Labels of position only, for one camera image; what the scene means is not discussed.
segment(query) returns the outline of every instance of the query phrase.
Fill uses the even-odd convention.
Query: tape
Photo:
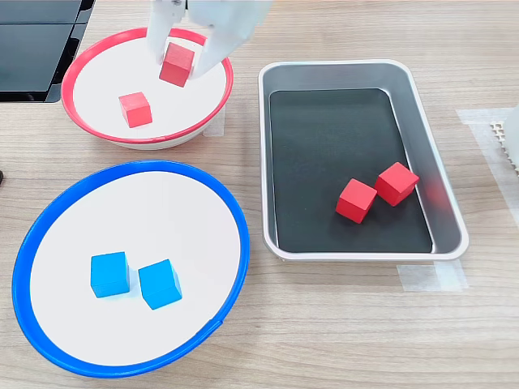
[[[225,133],[225,106],[211,120],[207,128],[204,130],[204,136],[224,136]]]
[[[513,108],[459,109],[457,115],[472,131],[504,201],[519,226],[519,180],[517,171],[502,148],[504,139],[499,126],[512,111]]]
[[[398,265],[406,292],[460,292],[469,287],[459,259],[432,265]]]

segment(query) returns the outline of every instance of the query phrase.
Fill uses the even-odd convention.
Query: silver tray
[[[466,226],[405,66],[273,63],[259,74],[259,98],[263,233],[275,255],[401,262],[466,251]],[[375,203],[362,224],[340,219],[333,202],[349,179],[357,173],[372,185],[395,159],[420,176],[414,197],[395,208]]]

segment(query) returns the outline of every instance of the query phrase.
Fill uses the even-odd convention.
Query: cube
[[[169,43],[159,79],[184,88],[191,73],[195,53],[185,47]]]
[[[352,179],[339,197],[336,212],[360,224],[375,201],[375,196],[375,189]]]
[[[124,253],[94,255],[90,286],[97,298],[130,292],[130,275]]]
[[[169,259],[139,270],[140,290],[152,310],[182,298],[177,272]]]
[[[152,109],[142,92],[120,96],[122,115],[130,128],[143,126],[152,122]]]
[[[382,199],[395,207],[411,194],[419,179],[416,174],[397,162],[379,175],[375,189]]]

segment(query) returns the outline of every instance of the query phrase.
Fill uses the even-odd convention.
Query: red rim
[[[116,136],[110,136],[107,134],[102,134],[91,128],[78,114],[74,105],[74,86],[75,81],[78,78],[79,73],[82,69],[89,63],[94,57],[102,53],[103,51],[114,47],[115,45],[120,45],[121,43],[132,41],[134,39],[145,38],[146,37],[146,28],[136,28],[133,30],[128,30],[124,32],[120,32],[118,34],[109,36],[102,41],[97,42],[92,47],[86,49],[81,55],[79,55],[70,65],[68,71],[66,71],[65,76],[63,77],[62,82],[62,102],[63,107],[65,108],[68,116],[71,117],[72,121],[81,127],[83,130],[89,132],[92,135],[98,136],[99,138],[107,139],[112,142],[119,143],[133,143],[133,144],[146,144],[146,143],[157,143],[157,142],[165,142],[166,140],[173,140],[182,138],[185,135],[188,135],[200,127],[206,125],[212,118],[216,116],[220,109],[222,109],[229,99],[230,92],[233,89],[234,82],[234,73],[233,67],[230,64],[230,60],[228,58],[222,61],[222,65],[224,66],[225,76],[227,78],[227,82],[225,84],[224,96],[221,98],[220,104],[203,120],[196,123],[194,126],[186,128],[180,132],[175,134],[159,136],[156,138],[147,138],[147,139],[127,139],[127,138],[118,138]],[[198,43],[199,45],[204,45],[206,41],[206,37],[200,35],[193,31],[183,30],[181,28],[172,28],[169,36],[173,38],[183,38],[189,41]]]

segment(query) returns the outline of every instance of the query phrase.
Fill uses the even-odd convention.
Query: table surface
[[[61,104],[0,105],[1,388],[517,388],[519,229],[456,109],[519,101],[519,2],[278,1],[231,57],[225,136],[139,152],[77,127]],[[81,50],[147,23],[147,2],[98,0]],[[404,292],[395,264],[287,264],[261,236],[257,75],[270,62],[391,58],[413,72],[471,236],[459,293]],[[117,381],[75,376],[25,339],[11,302],[19,246],[56,196],[130,160],[179,160],[221,180],[251,231],[225,324],[172,365]]]

